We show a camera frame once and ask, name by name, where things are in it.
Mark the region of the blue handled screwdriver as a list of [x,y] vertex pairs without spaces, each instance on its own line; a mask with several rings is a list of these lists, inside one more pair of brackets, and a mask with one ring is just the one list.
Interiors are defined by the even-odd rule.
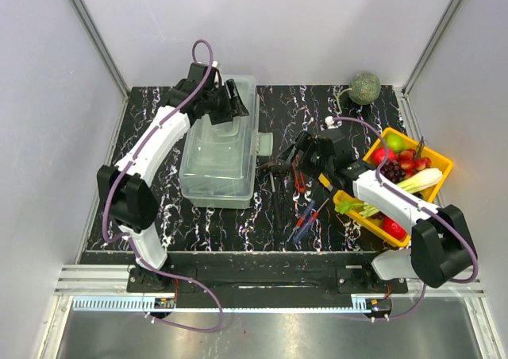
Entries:
[[291,234],[289,235],[287,241],[289,241],[294,236],[295,232],[302,227],[302,224],[308,218],[308,216],[310,215],[310,212],[313,210],[313,208],[315,206],[315,203],[316,202],[313,199],[311,199],[309,201],[309,203],[307,204],[305,210],[299,216],[298,221],[296,222],[293,230],[291,231]]

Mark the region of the yellow utility knife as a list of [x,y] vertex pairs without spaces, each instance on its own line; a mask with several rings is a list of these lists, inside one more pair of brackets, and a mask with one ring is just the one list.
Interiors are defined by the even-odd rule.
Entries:
[[332,191],[333,185],[330,183],[330,181],[324,176],[320,175],[318,177],[318,181],[321,183],[321,185],[326,188],[328,191]]

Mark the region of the steel claw hammer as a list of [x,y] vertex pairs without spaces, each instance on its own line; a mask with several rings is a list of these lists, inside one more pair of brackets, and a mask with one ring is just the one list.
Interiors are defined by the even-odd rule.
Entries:
[[273,172],[274,164],[272,162],[264,163],[260,166],[261,169],[265,170],[268,174],[268,180],[271,190],[271,200],[273,204],[273,215],[274,215],[274,225],[276,230],[283,229],[283,218],[281,213],[281,206],[279,202],[279,195],[275,185],[275,177]]

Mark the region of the red handled screwdriver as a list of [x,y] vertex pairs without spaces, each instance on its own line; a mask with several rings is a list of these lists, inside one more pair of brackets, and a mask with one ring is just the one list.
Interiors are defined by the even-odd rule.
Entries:
[[304,221],[304,223],[305,223],[305,222],[308,222],[311,218],[315,218],[315,217],[318,215],[318,213],[319,213],[319,211],[321,210],[321,208],[322,208],[323,206],[325,206],[325,205],[327,204],[327,202],[328,202],[328,201],[329,201],[329,198],[325,199],[325,201],[323,202],[323,204],[321,204],[321,205],[319,206],[319,208],[317,208],[316,210],[313,208],[313,210],[310,212],[310,215],[309,215],[309,216],[308,216],[308,218]]

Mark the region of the small red apples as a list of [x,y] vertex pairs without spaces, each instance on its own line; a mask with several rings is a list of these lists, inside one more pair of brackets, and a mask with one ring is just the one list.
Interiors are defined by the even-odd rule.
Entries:
[[407,149],[399,153],[398,164],[405,172],[419,172],[431,168],[432,161],[428,157],[421,157],[414,149]]

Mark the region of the black rubber mallet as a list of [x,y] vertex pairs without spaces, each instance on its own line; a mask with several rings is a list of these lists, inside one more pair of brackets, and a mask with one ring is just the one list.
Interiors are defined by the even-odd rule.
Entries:
[[290,164],[275,164],[269,169],[270,173],[273,175],[286,175],[291,170],[292,166]]

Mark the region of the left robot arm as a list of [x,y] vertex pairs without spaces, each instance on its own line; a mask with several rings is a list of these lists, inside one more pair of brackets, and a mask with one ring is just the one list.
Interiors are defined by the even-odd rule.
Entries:
[[104,241],[125,239],[130,244],[136,263],[147,269],[144,282],[153,291],[166,290],[172,281],[155,227],[159,209],[151,189],[155,174],[174,145],[201,119],[222,125],[249,115],[236,79],[223,77],[215,64],[194,62],[187,77],[161,97],[152,122],[131,150],[98,170]]

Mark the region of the red pomegranate fruit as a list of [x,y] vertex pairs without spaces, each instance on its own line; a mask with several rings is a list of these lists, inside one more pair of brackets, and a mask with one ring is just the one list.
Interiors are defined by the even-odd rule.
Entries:
[[387,234],[397,240],[403,240],[406,237],[406,231],[391,218],[384,218],[382,228]]

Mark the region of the red apple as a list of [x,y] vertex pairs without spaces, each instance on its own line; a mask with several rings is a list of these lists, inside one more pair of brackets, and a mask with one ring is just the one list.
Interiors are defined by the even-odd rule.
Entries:
[[[371,162],[375,166],[379,166],[385,158],[385,152],[386,150],[384,147],[376,149],[370,157]],[[388,149],[387,160],[397,160],[397,154],[392,149]]]

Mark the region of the green netted melon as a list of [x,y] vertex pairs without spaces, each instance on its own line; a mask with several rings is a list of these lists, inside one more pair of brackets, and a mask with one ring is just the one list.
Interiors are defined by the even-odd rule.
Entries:
[[350,81],[348,87],[334,95],[338,112],[343,112],[341,106],[341,96],[348,94],[349,99],[354,105],[366,106],[372,104],[380,95],[381,83],[377,75],[370,72],[360,72]]

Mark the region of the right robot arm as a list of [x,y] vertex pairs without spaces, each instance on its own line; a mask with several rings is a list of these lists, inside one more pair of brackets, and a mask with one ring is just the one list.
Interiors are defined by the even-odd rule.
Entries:
[[339,129],[317,136],[306,131],[279,154],[313,178],[324,175],[337,190],[378,208],[410,235],[408,249],[380,253],[361,272],[362,285],[381,291],[390,280],[419,279],[438,288],[467,268],[478,268],[478,257],[463,212],[453,205],[438,207],[384,179],[375,168],[354,157],[350,143]]

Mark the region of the purple grape bunch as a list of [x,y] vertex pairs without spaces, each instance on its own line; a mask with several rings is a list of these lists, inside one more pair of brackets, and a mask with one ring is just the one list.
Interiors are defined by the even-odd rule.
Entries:
[[400,183],[416,173],[412,160],[389,160],[380,170],[392,183]]

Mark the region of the clear and green toolbox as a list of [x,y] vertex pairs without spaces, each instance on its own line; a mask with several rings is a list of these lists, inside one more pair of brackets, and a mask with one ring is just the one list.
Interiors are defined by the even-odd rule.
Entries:
[[244,210],[254,192],[256,160],[273,152],[272,133],[263,133],[256,79],[228,77],[237,85],[248,115],[212,125],[209,116],[197,120],[186,134],[179,168],[182,195],[195,207]]

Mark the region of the green celery stalk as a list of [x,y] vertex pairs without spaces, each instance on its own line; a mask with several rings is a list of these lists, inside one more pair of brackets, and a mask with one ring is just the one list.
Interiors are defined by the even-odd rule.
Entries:
[[[399,182],[397,186],[410,194],[415,194],[433,187],[438,184],[442,178],[443,173],[440,169],[427,168]],[[335,205],[334,210],[338,214],[347,214],[356,208],[361,208],[360,215],[362,218],[370,218],[372,215],[379,213],[379,209],[365,202],[341,201]]]

